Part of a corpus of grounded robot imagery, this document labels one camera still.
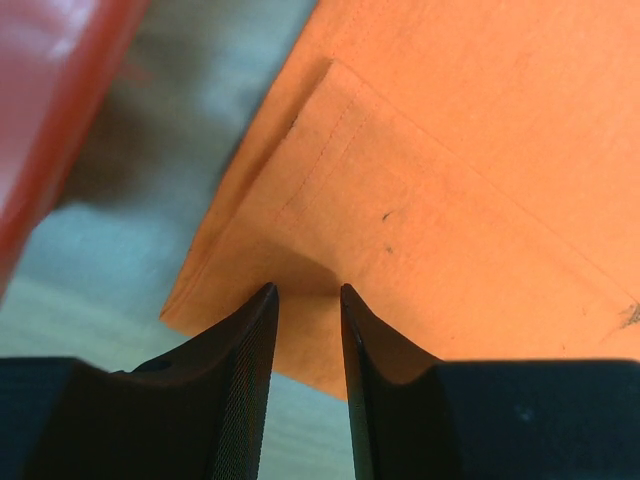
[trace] black mesh surface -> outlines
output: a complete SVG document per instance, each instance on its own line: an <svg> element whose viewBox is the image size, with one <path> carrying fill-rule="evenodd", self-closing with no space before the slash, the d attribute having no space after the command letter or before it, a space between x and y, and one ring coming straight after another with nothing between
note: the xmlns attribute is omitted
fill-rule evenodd
<svg viewBox="0 0 640 480"><path fill-rule="evenodd" d="M236 349L214 480L258 477L275 330L269 315L261 315Z"/></svg>

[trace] red plastic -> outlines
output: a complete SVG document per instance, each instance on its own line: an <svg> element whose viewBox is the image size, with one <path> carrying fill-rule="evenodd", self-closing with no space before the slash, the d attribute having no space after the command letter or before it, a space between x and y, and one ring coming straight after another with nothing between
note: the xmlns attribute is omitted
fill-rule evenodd
<svg viewBox="0 0 640 480"><path fill-rule="evenodd" d="M0 2L0 296L148 1Z"/></svg>

